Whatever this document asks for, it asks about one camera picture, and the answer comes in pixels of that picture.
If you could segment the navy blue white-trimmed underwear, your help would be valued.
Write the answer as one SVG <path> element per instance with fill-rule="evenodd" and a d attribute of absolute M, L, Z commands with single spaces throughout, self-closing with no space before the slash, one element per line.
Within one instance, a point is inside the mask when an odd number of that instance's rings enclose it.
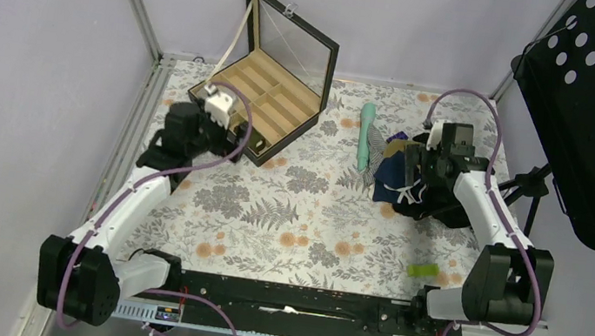
<path fill-rule="evenodd" d="M 374 174 L 372 200 L 392 205 L 415 205 L 423 203 L 425 183 L 418 165 L 410 168 L 403 152 L 384 158 Z"/>

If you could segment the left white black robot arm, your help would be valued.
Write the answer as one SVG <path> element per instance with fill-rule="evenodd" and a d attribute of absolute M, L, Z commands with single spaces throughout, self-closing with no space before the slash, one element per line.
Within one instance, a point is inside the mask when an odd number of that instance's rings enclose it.
<path fill-rule="evenodd" d="M 251 118 L 234 123 L 218 104 L 173 104 L 121 189 L 65 237 L 39 250 L 37 302 L 60 327 L 100 326 L 121 299 L 152 290 L 160 299 L 181 288 L 181 262 L 158 250 L 117 260 L 121 246 L 192 171 L 237 162 L 252 135 Z"/>

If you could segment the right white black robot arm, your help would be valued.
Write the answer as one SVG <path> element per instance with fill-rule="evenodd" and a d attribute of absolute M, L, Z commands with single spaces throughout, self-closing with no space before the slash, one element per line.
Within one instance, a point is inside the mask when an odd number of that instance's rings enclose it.
<path fill-rule="evenodd" d="M 408 327 L 430 336 L 442 320 L 478 323 L 500 330 L 521 325 L 528 336 L 541 320 L 554 262 L 546 250 L 534 247 L 512 218 L 492 176 L 488 159 L 473 155 L 468 146 L 428 150 L 417 143 L 404 150 L 408 178 L 424 187 L 417 202 L 425 216 L 459 204 L 480 249 L 475 265 L 459 288 L 427 289 L 408 312 Z"/>

